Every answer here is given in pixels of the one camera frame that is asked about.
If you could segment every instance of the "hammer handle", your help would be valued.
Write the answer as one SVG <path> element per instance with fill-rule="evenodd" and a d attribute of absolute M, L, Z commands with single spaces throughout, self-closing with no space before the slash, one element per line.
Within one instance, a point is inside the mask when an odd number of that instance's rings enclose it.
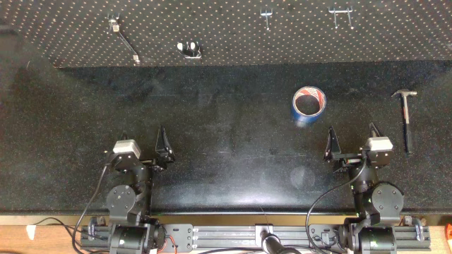
<path fill-rule="evenodd" d="M 410 124 L 405 123 L 405 146 L 408 154 L 412 153 L 412 138 Z"/>

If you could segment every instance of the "pegboard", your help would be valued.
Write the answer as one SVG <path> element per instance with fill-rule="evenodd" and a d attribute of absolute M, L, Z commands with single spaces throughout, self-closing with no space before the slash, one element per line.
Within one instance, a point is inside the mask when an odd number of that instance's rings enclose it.
<path fill-rule="evenodd" d="M 56 67 L 452 59 L 449 0 L 0 0 L 0 17 Z M 349 18 L 329 8 L 352 8 Z M 266 19 L 261 11 L 273 10 Z M 113 33 L 118 13 L 141 64 Z M 178 42 L 197 41 L 201 60 Z"/>

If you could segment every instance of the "blue tape roll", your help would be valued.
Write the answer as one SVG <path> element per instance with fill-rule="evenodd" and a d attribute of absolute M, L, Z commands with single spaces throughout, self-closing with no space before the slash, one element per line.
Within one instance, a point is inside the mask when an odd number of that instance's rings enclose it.
<path fill-rule="evenodd" d="M 319 111 L 317 113 L 312 115 L 306 115 L 303 114 L 302 112 L 303 109 L 297 108 L 295 102 L 299 97 L 305 95 L 311 95 L 317 99 L 317 101 L 319 102 Z M 303 123 L 312 123 L 315 120 L 317 120 L 317 118 L 322 114 L 323 110 L 325 110 L 325 106 L 326 106 L 326 96 L 322 92 L 322 90 L 318 89 L 317 87 L 311 86 L 302 87 L 295 93 L 292 99 L 292 115 L 294 116 L 295 121 L 301 123 L 302 125 Z"/>

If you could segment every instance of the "black table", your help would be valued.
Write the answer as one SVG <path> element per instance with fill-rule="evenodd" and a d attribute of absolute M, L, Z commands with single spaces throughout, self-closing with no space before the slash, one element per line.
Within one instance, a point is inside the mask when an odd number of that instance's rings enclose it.
<path fill-rule="evenodd" d="M 20 68 L 0 111 L 2 214 L 78 214 L 93 194 L 105 150 L 126 131 L 155 155 L 163 124 L 177 161 L 154 178 L 154 214 L 305 213 L 347 180 L 323 162 L 328 127 L 357 152 L 374 122 L 394 144 L 382 181 L 405 191 L 404 212 L 452 212 L 451 63 L 70 68 L 45 60 Z M 308 128 L 292 121 L 302 86 L 321 88 L 326 110 Z M 398 89 L 409 97 L 415 153 L 404 153 Z M 90 213 L 122 178 L 110 173 Z M 349 188 L 315 210 L 354 211 Z"/>

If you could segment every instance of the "metal hammer claw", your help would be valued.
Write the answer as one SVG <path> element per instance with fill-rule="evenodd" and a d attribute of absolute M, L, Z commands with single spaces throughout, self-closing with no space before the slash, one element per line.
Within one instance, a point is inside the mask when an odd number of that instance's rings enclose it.
<path fill-rule="evenodd" d="M 407 96 L 415 96 L 417 95 L 416 91 L 409 91 L 408 89 L 401 89 L 397 92 L 394 92 L 394 95 L 400 94 L 402 95 L 403 100 L 403 117 L 405 118 L 405 148 L 408 154 L 412 153 L 412 138 L 410 131 L 410 115 L 408 114 L 408 104 L 407 104 Z"/>

